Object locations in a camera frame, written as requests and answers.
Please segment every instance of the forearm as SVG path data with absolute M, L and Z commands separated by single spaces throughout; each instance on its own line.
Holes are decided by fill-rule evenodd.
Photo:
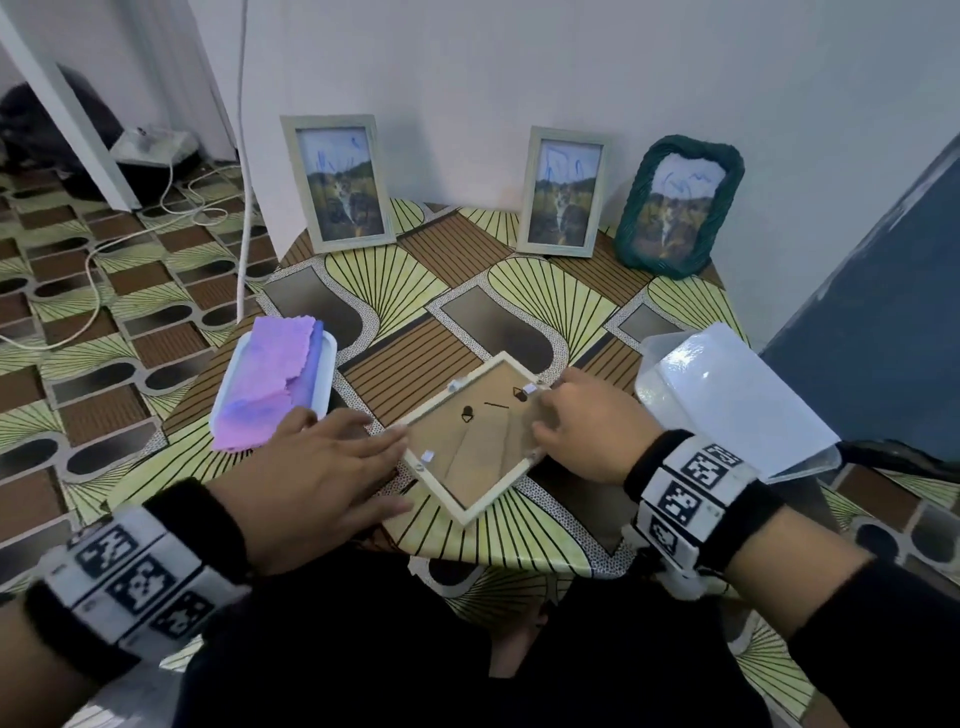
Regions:
M 789 639 L 871 558 L 783 506 L 730 561 L 727 580 Z
M 22 599 L 0 609 L 0 644 L 4 725 L 61 726 L 98 689 L 37 636 Z

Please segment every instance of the patterned floor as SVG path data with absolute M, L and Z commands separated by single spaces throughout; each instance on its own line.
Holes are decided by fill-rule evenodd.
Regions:
M 212 201 L 239 183 L 224 169 L 196 189 Z M 281 261 L 257 216 L 251 315 L 235 327 L 239 200 L 223 204 L 226 221 L 203 228 L 158 208 L 117 214 L 74 200 L 45 172 L 0 186 L 0 333 L 17 340 L 76 331 L 93 306 L 86 250 L 143 231 L 98 259 L 107 306 L 79 340 L 44 354 L 0 347 L 4 597 L 79 525 L 243 457 L 210 451 L 208 417 L 236 340 L 261 309 L 324 320 L 339 344 L 333 403 L 369 411 L 376 428 L 500 351 L 548 381 L 573 364 L 632 391 L 645 336 L 715 321 L 743 335 L 712 269 L 681 281 L 624 269 L 611 231 L 590 259 L 517 255 L 513 213 L 404 200 L 392 200 L 396 245 L 314 256 L 303 234 Z M 159 224 L 167 227 L 146 231 Z M 821 520 L 960 596 L 960 487 L 861 467 L 807 485 Z M 573 575 L 614 577 L 629 564 L 618 525 L 636 507 L 549 461 L 466 529 L 409 473 L 388 488 L 417 507 L 367 546 L 418 557 L 411 569 L 465 619 L 494 621 L 530 598 L 562 596 Z M 738 663 L 777 714 L 832 724 L 828 701 L 769 626 L 735 599 L 725 611 Z M 164 665 L 182 668 L 195 648 Z

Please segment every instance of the pink cloth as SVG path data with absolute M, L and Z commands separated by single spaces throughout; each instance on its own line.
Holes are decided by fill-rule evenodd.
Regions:
M 266 443 L 293 406 L 288 384 L 300 376 L 316 320 L 312 316 L 253 321 L 213 429 L 213 449 L 239 452 Z

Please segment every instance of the white tray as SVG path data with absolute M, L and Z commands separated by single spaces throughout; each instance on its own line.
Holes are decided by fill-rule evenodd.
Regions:
M 210 411 L 210 431 L 214 437 L 217 435 L 214 423 L 217 421 L 217 417 L 220 415 L 220 408 L 223 406 L 224 399 L 227 397 L 230 382 L 233 380 L 233 374 L 236 372 L 237 362 L 240 361 L 243 350 L 247 347 L 247 344 L 250 343 L 251 333 L 251 331 L 248 331 L 237 341 L 237 348 L 233 350 L 233 356 L 230 358 L 230 363 L 227 366 L 227 373 L 224 375 L 224 380 L 220 383 L 217 399 L 213 402 L 213 409 Z M 333 370 L 336 369 L 336 365 L 337 340 L 333 338 L 333 335 L 329 331 L 324 329 L 324 344 L 320 349 L 320 361 L 317 362 L 317 378 L 313 383 L 313 400 L 310 401 L 310 409 L 317 414 L 318 420 L 326 417 L 326 409 L 330 406 L 330 390 L 333 388 Z

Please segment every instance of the hand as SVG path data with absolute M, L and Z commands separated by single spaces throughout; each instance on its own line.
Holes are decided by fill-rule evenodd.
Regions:
M 567 369 L 560 382 L 541 395 L 541 401 L 557 411 L 559 425 L 550 429 L 534 422 L 534 439 L 572 473 L 623 485 L 663 428 L 646 407 L 602 379 Z
M 410 510 L 402 496 L 371 497 L 406 450 L 405 427 L 346 439 L 370 417 L 336 409 L 317 422 L 296 407 L 274 436 L 207 484 L 243 532 L 260 575 L 302 566 L 357 532 Z

